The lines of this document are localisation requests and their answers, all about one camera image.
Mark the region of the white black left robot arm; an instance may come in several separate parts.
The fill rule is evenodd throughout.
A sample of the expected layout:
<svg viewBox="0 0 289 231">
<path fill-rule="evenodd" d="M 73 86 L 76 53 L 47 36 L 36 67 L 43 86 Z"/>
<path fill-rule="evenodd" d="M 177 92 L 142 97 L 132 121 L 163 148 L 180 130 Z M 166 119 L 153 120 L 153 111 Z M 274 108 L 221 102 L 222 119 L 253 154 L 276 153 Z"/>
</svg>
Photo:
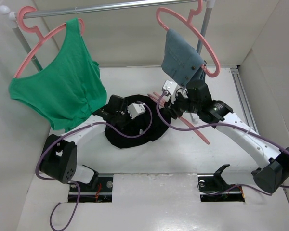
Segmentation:
<svg viewBox="0 0 289 231">
<path fill-rule="evenodd" d="M 112 95 L 108 104 L 74 129 L 61 135 L 49 135 L 36 166 L 37 177 L 62 184 L 77 182 L 88 191 L 94 190 L 98 184 L 98 172 L 78 163 L 80 147 L 105 129 L 122 128 L 130 121 L 128 100 Z"/>
</svg>

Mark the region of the blue denim shorts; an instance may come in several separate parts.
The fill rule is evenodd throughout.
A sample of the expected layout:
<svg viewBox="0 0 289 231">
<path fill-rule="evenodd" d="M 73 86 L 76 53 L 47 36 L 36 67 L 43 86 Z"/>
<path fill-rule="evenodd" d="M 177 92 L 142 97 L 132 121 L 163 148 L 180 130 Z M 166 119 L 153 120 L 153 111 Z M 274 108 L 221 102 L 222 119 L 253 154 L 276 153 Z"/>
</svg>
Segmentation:
<svg viewBox="0 0 289 231">
<path fill-rule="evenodd" d="M 195 80 L 205 81 L 201 68 L 205 63 L 198 52 L 174 29 L 168 29 L 162 70 L 178 85 L 185 87 Z"/>
</svg>

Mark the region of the pink plastic hanger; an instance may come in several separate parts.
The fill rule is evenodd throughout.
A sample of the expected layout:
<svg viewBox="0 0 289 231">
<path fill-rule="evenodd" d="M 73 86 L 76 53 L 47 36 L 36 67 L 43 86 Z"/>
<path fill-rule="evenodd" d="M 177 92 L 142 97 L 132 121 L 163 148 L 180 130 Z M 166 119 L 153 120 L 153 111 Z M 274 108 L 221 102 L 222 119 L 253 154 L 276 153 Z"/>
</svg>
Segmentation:
<svg viewBox="0 0 289 231">
<path fill-rule="evenodd" d="M 156 92 L 153 92 L 152 94 L 148 94 L 148 97 L 153 100 L 154 102 L 157 102 L 160 95 Z M 166 103 L 165 99 L 162 99 L 159 103 L 160 108 L 164 108 L 164 104 Z M 188 128 L 193 128 L 194 125 L 190 123 L 188 120 L 186 120 L 184 117 L 179 117 L 179 120 L 184 123 Z M 201 133 L 199 130 L 193 130 L 195 134 L 197 134 L 207 145 L 210 145 L 210 141 L 204 136 L 203 133 Z"/>
</svg>

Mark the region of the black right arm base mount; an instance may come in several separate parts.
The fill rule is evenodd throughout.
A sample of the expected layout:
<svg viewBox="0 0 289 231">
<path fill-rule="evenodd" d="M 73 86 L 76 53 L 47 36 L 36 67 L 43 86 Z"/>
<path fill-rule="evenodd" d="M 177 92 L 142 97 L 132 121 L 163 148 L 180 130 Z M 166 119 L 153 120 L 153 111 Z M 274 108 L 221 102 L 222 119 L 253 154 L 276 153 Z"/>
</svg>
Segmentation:
<svg viewBox="0 0 289 231">
<path fill-rule="evenodd" d="M 230 164 L 225 164 L 214 173 L 197 175 L 197 188 L 201 202 L 245 202 L 242 187 L 227 184 L 222 177 L 223 171 L 229 166 Z"/>
</svg>

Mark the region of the green tank top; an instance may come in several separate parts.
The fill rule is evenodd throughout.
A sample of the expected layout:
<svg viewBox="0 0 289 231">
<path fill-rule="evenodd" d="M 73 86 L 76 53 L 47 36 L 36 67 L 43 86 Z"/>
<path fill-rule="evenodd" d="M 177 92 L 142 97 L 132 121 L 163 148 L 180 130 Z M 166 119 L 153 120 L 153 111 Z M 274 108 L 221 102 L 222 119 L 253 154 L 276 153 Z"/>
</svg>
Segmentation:
<svg viewBox="0 0 289 231">
<path fill-rule="evenodd" d="M 42 71 L 13 78 L 10 98 L 35 110 L 54 130 L 70 131 L 106 104 L 107 92 L 80 34 L 78 20 L 66 22 L 66 35 L 58 55 Z"/>
</svg>

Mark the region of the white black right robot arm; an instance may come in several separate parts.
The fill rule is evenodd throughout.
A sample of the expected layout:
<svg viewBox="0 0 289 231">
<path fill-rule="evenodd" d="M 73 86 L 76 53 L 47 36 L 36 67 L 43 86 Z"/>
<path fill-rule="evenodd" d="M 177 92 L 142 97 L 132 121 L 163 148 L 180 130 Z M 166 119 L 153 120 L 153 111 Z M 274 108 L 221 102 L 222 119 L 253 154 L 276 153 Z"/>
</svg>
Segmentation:
<svg viewBox="0 0 289 231">
<path fill-rule="evenodd" d="M 252 175 L 261 190 L 273 194 L 279 187 L 284 187 L 289 177 L 289 148 L 260 136 L 229 105 L 212 99 L 204 81 L 195 80 L 182 87 L 167 80 L 162 91 L 169 97 L 165 106 L 174 118 L 183 113 L 197 114 L 204 126 L 223 133 L 247 152 L 258 165 Z"/>
</svg>

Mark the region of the pink hanger with jeans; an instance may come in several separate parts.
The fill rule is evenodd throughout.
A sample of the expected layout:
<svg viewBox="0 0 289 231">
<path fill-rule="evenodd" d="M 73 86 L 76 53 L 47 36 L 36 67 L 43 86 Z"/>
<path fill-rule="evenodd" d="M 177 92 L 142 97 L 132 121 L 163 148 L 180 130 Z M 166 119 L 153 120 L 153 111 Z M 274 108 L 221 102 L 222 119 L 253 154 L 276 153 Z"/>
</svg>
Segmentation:
<svg viewBox="0 0 289 231">
<path fill-rule="evenodd" d="M 201 68 L 204 70 L 204 72 L 207 74 L 207 76 L 211 77 L 211 78 L 214 78 L 214 77 L 217 77 L 220 73 L 220 70 L 221 70 L 221 65 L 220 65 L 220 62 L 214 52 L 214 50 L 212 49 L 212 47 L 210 46 L 210 44 L 207 42 L 207 40 L 205 39 L 204 35 L 201 34 L 192 24 L 192 20 L 193 20 L 193 17 L 194 16 L 197 16 L 201 13 L 203 9 L 203 1 L 202 0 L 198 0 L 198 7 L 197 9 L 190 9 L 189 11 L 189 15 L 188 15 L 188 18 L 184 18 L 183 16 L 181 16 L 179 13 L 175 12 L 174 10 L 171 10 L 169 8 L 165 8 L 165 7 L 158 7 L 157 11 L 156 11 L 156 19 L 157 19 L 157 22 L 158 24 L 163 28 L 165 29 L 166 31 L 169 30 L 169 27 L 166 26 L 161 18 L 160 18 L 160 13 L 163 12 L 163 13 L 167 13 L 167 14 L 170 14 L 171 16 L 174 16 L 175 18 L 177 18 L 179 21 L 181 21 L 185 26 L 187 26 L 195 35 L 196 37 L 198 38 L 198 40 L 202 43 L 202 45 L 204 45 L 204 47 L 206 48 L 207 52 L 209 53 L 210 57 L 212 58 L 213 60 L 213 63 L 215 64 L 215 72 L 212 73 L 210 72 L 206 65 L 203 64 L 201 66 Z"/>
</svg>

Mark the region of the metal clothes rack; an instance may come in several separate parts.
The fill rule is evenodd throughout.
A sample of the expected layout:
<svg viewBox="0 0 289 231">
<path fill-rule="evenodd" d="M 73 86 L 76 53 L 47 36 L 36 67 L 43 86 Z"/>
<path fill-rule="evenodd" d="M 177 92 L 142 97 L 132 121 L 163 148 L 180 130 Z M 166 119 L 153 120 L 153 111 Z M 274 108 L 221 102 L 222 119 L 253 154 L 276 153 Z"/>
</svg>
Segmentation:
<svg viewBox="0 0 289 231">
<path fill-rule="evenodd" d="M 36 58 L 37 51 L 42 47 L 42 45 L 47 42 L 50 38 L 56 35 L 58 32 L 66 27 L 66 23 L 63 23 L 56 27 L 55 29 L 43 35 L 38 26 L 28 27 L 25 25 L 24 20 L 29 18 L 40 18 L 40 17 L 51 17 L 60 15 L 70 15 L 70 14 L 82 14 L 82 13 L 93 13 L 93 12 L 106 12 L 115 11 L 123 9 L 132 9 L 140 7 L 165 7 L 165 5 L 171 4 L 181 4 L 189 3 L 188 0 L 141 0 L 141 1 L 130 1 L 130 2 L 120 2 L 113 4 L 102 4 L 93 6 L 79 7 L 75 6 L 73 8 L 64 9 L 54 9 L 54 10 L 37 10 L 33 6 L 23 6 L 17 12 L 12 12 L 9 7 L 5 5 L 0 6 L 1 15 L 6 18 L 9 27 L 13 30 L 14 34 L 22 44 L 23 48 L 27 52 L 26 58 L 20 64 L 19 68 L 15 73 L 15 77 L 20 77 L 25 70 L 29 62 L 32 62 L 38 71 L 42 70 L 41 64 Z M 203 19 L 203 24 L 201 34 L 205 36 L 208 23 L 210 20 L 211 11 L 215 5 L 214 0 L 206 1 L 205 16 Z M 201 52 L 200 45 L 202 43 L 198 41 L 197 52 Z"/>
</svg>

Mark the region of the black t shirt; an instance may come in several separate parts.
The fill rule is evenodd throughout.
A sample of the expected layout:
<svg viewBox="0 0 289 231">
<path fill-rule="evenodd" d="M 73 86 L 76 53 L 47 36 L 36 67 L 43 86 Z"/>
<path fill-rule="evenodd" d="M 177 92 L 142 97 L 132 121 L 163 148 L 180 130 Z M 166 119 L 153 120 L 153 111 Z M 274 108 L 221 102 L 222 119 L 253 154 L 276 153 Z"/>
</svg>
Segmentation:
<svg viewBox="0 0 289 231">
<path fill-rule="evenodd" d="M 119 135 L 112 128 L 106 127 L 105 136 L 112 145 L 120 149 L 140 146 L 159 139 L 169 129 L 159 118 L 156 111 L 156 103 L 148 96 L 137 94 L 128 96 L 125 99 L 129 104 L 141 101 L 150 108 L 151 112 L 146 111 L 144 114 L 137 116 L 124 128 L 119 126 L 115 126 L 115 128 L 127 136 L 140 135 L 146 128 L 148 131 L 138 138 L 130 139 Z"/>
</svg>

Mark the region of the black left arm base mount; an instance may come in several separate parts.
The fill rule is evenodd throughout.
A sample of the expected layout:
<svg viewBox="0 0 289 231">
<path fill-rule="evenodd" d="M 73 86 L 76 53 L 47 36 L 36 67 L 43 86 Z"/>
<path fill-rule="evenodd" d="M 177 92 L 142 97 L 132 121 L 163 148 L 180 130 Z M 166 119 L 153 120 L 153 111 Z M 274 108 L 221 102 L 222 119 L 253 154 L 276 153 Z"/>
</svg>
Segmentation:
<svg viewBox="0 0 289 231">
<path fill-rule="evenodd" d="M 80 203 L 111 203 L 114 174 L 94 172 L 90 183 L 77 182 L 80 188 Z"/>
</svg>

